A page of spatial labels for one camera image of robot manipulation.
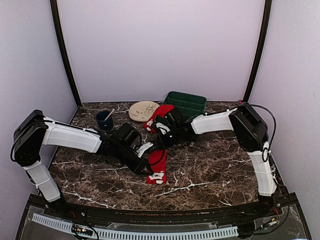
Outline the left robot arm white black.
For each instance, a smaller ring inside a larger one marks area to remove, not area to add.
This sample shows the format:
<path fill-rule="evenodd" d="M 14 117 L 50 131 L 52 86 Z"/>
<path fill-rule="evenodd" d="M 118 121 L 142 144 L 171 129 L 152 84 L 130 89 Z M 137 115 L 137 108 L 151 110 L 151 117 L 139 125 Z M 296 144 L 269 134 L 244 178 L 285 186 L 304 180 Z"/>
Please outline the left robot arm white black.
<path fill-rule="evenodd" d="M 112 156 L 137 175 L 153 175 L 149 161 L 143 158 L 153 144 L 133 148 L 132 144 L 139 136 L 139 132 L 128 123 L 112 130 L 82 128 L 45 117 L 41 110 L 36 109 L 15 130 L 10 158 L 26 171 L 43 197 L 51 203 L 51 210 L 58 217 L 67 218 L 71 208 L 62 200 L 61 190 L 44 166 L 40 155 L 42 146 L 60 146 Z"/>

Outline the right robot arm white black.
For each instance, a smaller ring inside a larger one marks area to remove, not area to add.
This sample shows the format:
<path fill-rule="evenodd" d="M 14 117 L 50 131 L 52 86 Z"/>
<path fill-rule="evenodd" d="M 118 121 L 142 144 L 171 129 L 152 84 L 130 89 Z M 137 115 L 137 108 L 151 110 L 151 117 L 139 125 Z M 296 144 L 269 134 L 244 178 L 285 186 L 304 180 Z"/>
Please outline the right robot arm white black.
<path fill-rule="evenodd" d="M 158 133 L 158 145 L 163 149 L 190 135 L 233 131 L 256 175 L 259 202 L 255 205 L 255 213 L 266 217 L 274 210 L 278 196 L 276 167 L 270 150 L 273 138 L 268 136 L 268 126 L 254 108 L 254 104 L 242 103 L 238 107 L 190 118 L 173 108 L 163 116 L 157 115 L 149 129 Z"/>

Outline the red sock plain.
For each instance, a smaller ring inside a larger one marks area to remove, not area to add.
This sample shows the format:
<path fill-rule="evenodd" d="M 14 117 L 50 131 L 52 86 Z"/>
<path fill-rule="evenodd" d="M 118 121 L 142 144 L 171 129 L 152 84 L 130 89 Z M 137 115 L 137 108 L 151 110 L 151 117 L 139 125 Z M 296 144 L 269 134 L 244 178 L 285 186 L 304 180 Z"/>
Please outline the red sock plain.
<path fill-rule="evenodd" d="M 148 162 L 153 170 L 153 175 L 146 177 L 146 182 L 149 185 L 162 185 L 167 183 L 166 163 L 167 151 L 156 150 L 148 157 Z"/>

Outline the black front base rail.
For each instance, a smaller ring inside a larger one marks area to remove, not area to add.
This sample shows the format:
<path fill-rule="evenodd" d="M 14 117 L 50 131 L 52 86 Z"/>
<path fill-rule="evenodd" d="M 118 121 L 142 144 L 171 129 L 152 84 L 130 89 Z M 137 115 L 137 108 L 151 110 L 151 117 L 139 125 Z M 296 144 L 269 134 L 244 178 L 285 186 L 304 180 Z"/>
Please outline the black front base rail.
<path fill-rule="evenodd" d="M 90 226 L 107 226 L 110 223 L 126 224 L 198 224 L 218 222 L 220 224 L 246 224 L 258 219 L 259 215 L 246 215 L 258 208 L 258 202 L 229 207 L 215 207 L 204 210 L 182 211 L 138 211 L 109 209 L 67 203 L 69 211 L 75 214 L 75 221 Z"/>

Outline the black right frame post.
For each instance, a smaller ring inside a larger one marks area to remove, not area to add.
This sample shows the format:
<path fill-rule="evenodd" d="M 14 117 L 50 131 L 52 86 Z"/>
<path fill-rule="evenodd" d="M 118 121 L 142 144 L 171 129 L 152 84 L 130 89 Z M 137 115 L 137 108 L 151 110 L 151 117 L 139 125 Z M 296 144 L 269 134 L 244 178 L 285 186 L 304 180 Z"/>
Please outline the black right frame post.
<path fill-rule="evenodd" d="M 259 70 L 259 66 L 260 66 L 260 62 L 261 62 L 261 58 L 262 58 L 263 50 L 265 46 L 269 20 L 270 20 L 270 15 L 272 10 L 272 2 L 273 2 L 272 0 L 264 1 L 263 15 L 262 15 L 257 47 L 256 47 L 256 51 L 255 51 L 255 55 L 252 63 L 251 72 L 248 78 L 247 86 L 244 92 L 244 96 L 242 98 L 243 102 L 248 102 L 250 100 L 250 97 L 254 88 L 254 84 L 256 81 L 256 77 L 258 74 L 258 70 Z"/>

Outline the red Santa sock in tray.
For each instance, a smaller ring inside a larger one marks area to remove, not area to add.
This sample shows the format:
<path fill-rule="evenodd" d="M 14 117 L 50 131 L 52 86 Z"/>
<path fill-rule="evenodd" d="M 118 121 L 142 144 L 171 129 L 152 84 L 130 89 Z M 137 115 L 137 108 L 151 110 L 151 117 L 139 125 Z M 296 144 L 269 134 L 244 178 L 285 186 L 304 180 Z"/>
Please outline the red Santa sock in tray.
<path fill-rule="evenodd" d="M 146 123 L 144 123 L 143 127 L 149 131 L 150 133 L 155 133 L 156 130 L 152 127 L 152 124 L 156 122 L 156 117 L 164 118 L 165 114 L 173 110 L 175 107 L 172 104 L 163 104 L 160 105 L 152 116 L 148 119 Z"/>

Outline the dark blue cup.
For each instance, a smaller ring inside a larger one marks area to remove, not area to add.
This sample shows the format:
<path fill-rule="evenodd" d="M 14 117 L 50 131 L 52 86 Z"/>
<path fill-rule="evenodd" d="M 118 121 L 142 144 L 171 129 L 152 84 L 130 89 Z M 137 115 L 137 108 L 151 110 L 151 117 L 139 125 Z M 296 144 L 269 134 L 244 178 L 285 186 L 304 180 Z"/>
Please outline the dark blue cup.
<path fill-rule="evenodd" d="M 110 131 L 114 127 L 111 112 L 108 110 L 100 111 L 96 114 L 96 122 L 101 130 Z"/>

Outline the black left frame post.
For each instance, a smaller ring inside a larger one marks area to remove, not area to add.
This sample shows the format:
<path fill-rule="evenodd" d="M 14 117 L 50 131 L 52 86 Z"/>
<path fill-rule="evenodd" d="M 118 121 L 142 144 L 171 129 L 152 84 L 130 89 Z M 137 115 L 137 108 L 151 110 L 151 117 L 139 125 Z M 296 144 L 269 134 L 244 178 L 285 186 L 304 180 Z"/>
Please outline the black left frame post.
<path fill-rule="evenodd" d="M 81 101 L 79 91 L 76 86 L 76 81 L 75 81 L 75 78 L 74 78 L 74 75 L 72 72 L 69 56 L 67 53 L 66 43 L 65 43 L 64 34 L 63 34 L 63 28 L 62 28 L 61 19 L 60 19 L 58 1 L 57 0 L 50 0 L 49 2 L 50 2 L 54 30 L 55 30 L 55 34 L 56 34 L 56 39 L 57 39 L 63 67 L 65 70 L 65 74 L 67 77 L 67 81 L 68 81 L 73 99 L 75 101 L 77 108 L 79 108 L 82 105 L 82 101 Z"/>

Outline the wooden spoon in cup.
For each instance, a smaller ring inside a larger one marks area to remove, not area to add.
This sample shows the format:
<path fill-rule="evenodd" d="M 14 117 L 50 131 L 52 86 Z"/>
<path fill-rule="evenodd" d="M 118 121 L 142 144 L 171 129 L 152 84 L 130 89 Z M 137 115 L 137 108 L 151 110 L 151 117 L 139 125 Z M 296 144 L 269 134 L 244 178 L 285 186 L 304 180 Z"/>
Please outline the wooden spoon in cup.
<path fill-rule="evenodd" d="M 115 108 L 113 108 L 113 109 L 109 112 L 109 114 L 105 117 L 104 121 L 107 121 L 107 120 L 111 117 L 111 115 L 114 113 L 114 111 L 115 111 Z"/>

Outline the black frame post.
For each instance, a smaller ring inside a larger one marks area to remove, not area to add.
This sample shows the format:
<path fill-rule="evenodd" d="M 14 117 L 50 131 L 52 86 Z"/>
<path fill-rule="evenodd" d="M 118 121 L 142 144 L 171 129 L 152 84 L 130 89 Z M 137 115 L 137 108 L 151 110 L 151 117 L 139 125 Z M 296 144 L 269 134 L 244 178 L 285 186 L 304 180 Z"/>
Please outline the black frame post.
<path fill-rule="evenodd" d="M 82 105 L 82 101 L 81 101 L 79 91 L 76 86 L 76 81 L 75 81 L 75 78 L 74 78 L 74 75 L 72 72 L 69 56 L 67 53 L 66 43 L 65 43 L 64 34 L 63 34 L 63 28 L 62 28 L 61 19 L 60 19 L 58 1 L 57 0 L 50 0 L 49 2 L 50 2 L 54 30 L 55 30 L 55 34 L 56 34 L 56 39 L 57 39 L 63 67 L 65 70 L 65 74 L 67 77 L 67 81 L 68 81 L 73 99 L 75 101 L 77 108 L 79 108 Z"/>
<path fill-rule="evenodd" d="M 259 66 L 260 66 L 260 62 L 261 62 L 261 58 L 262 58 L 263 50 L 265 46 L 269 20 L 270 20 L 270 15 L 272 10 L 272 2 L 273 2 L 272 0 L 264 1 L 263 15 L 262 15 L 257 47 L 256 47 L 256 51 L 255 51 L 255 55 L 252 63 L 251 72 L 248 78 L 247 86 L 244 92 L 244 96 L 242 98 L 243 102 L 248 102 L 250 100 L 250 97 L 254 88 L 254 84 L 256 81 L 256 77 L 258 74 L 258 70 L 259 70 Z"/>

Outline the beige bird pattern plate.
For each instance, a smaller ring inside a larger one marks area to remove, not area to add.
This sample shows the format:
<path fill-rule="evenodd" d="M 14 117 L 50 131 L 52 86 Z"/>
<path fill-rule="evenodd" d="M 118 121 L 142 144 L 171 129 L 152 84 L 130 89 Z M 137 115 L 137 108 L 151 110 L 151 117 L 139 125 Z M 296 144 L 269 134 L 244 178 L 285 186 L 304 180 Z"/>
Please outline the beige bird pattern plate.
<path fill-rule="evenodd" d="M 129 118 L 136 122 L 147 122 L 160 105 L 153 101 L 139 101 L 129 108 Z"/>

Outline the green divided plastic organizer tray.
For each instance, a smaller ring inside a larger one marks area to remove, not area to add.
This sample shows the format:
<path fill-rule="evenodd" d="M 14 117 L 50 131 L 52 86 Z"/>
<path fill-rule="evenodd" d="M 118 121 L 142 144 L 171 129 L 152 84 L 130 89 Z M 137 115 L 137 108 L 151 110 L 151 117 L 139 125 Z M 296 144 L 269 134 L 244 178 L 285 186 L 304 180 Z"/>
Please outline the green divided plastic organizer tray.
<path fill-rule="evenodd" d="M 164 105 L 173 105 L 184 116 L 194 117 L 205 112 L 207 98 L 178 91 L 170 91 L 163 101 Z"/>

